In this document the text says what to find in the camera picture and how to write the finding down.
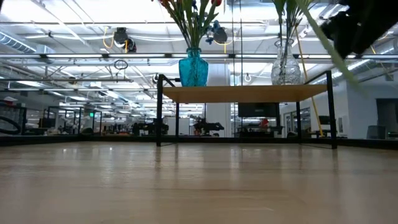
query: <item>wooden floor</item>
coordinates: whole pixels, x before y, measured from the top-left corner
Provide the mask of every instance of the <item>wooden floor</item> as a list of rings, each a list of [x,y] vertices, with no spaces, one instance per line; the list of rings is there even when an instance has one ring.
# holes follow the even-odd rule
[[[154,145],[0,148],[0,223],[398,223],[398,151]]]

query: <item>blue glass vase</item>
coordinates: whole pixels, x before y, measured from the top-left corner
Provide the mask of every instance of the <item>blue glass vase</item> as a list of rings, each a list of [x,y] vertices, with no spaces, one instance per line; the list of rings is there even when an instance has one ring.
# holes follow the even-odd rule
[[[178,63],[182,86],[206,86],[209,64],[200,58],[200,53],[200,48],[188,48],[188,58]]]

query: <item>shelf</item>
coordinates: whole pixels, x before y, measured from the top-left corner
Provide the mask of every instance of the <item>shelf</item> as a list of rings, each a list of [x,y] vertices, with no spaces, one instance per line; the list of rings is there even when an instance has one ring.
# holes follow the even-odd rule
[[[163,94],[179,103],[299,102],[326,91],[326,85],[165,87]]]

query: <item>white column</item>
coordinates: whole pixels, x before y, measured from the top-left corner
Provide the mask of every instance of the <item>white column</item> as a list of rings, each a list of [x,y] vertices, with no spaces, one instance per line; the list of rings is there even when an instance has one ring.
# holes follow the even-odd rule
[[[207,86],[229,86],[230,76],[228,64],[209,64]],[[211,133],[218,133],[220,137],[231,137],[231,103],[207,103],[206,120],[208,123],[219,122],[224,127],[224,131]]]

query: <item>vase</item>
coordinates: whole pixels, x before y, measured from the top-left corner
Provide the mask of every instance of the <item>vase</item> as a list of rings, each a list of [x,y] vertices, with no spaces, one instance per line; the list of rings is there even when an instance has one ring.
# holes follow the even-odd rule
[[[272,66],[271,81],[273,85],[299,85],[304,83],[299,63],[292,54],[293,40],[277,41],[278,56]]]
[[[200,48],[188,48],[188,58],[178,63],[182,86],[206,86],[209,64],[200,58]]]

